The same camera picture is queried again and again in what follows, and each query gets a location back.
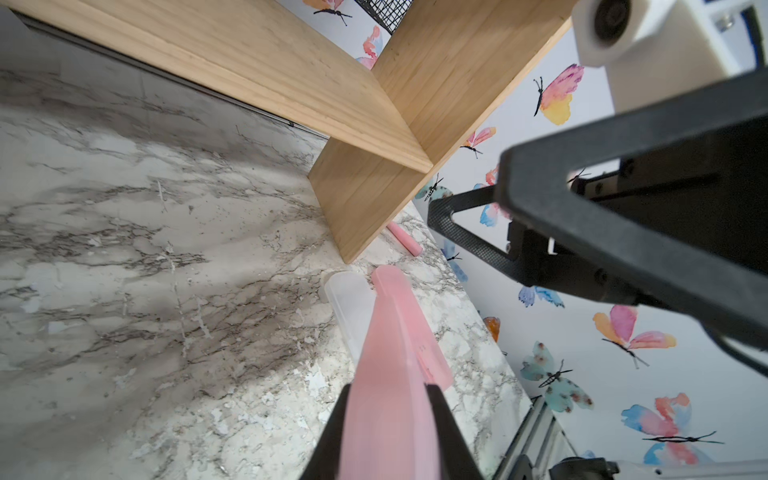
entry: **white marble surface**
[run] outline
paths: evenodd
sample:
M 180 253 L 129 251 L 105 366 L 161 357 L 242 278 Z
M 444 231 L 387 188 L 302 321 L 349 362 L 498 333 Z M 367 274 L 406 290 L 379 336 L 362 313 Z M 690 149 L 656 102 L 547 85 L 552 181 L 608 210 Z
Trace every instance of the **white marble surface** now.
M 403 269 L 486 476 L 530 402 L 415 208 L 353 265 L 306 173 L 324 140 L 55 42 L 0 72 L 0 476 L 296 478 L 351 359 L 318 289 Z

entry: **wooden shelf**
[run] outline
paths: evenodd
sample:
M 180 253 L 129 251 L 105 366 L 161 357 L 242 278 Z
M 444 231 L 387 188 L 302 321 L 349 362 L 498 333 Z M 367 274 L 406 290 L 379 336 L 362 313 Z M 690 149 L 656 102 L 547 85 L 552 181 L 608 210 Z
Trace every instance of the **wooden shelf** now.
M 3 0 L 42 22 L 417 171 L 370 71 L 274 0 Z
M 0 0 L 332 138 L 310 182 L 352 262 L 570 28 L 576 0 L 414 0 L 372 71 L 274 0 Z
M 571 27 L 575 0 L 414 1 L 373 67 L 432 169 L 331 139 L 310 181 L 354 261 Z

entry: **pink plastic block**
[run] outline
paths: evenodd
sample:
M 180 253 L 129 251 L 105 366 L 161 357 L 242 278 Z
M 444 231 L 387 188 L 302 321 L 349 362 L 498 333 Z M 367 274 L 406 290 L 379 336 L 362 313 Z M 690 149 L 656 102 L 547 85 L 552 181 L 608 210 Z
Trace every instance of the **pink plastic block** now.
M 378 296 L 384 295 L 395 300 L 405 320 L 413 351 L 422 367 L 425 383 L 435 383 L 443 392 L 447 390 L 453 383 L 451 367 L 445 361 L 406 275 L 396 266 L 382 265 L 373 271 L 371 280 Z
M 340 480 L 439 479 L 435 417 L 401 313 L 376 297 L 346 405 Z

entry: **black mesh basket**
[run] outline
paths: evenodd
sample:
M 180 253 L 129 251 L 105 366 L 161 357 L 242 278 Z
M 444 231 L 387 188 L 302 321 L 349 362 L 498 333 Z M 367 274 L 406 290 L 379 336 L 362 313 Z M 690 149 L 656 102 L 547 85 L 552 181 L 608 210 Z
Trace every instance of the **black mesh basket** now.
M 389 34 L 395 33 L 413 0 L 355 0 Z

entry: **pink stick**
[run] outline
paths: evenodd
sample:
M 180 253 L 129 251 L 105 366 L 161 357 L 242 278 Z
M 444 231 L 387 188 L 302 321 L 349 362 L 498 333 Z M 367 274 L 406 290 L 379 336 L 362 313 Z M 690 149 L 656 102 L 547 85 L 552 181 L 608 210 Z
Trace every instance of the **pink stick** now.
M 403 230 L 397 223 L 395 222 L 389 222 L 389 225 L 386 226 L 389 228 L 389 231 L 392 232 L 392 235 L 395 236 L 395 238 L 402 243 L 402 245 L 408 249 L 408 251 L 413 255 L 414 257 L 418 257 L 422 254 L 422 251 L 424 249 L 421 245 L 419 245 L 416 240 L 413 240 L 413 237 L 408 235 L 408 232 Z

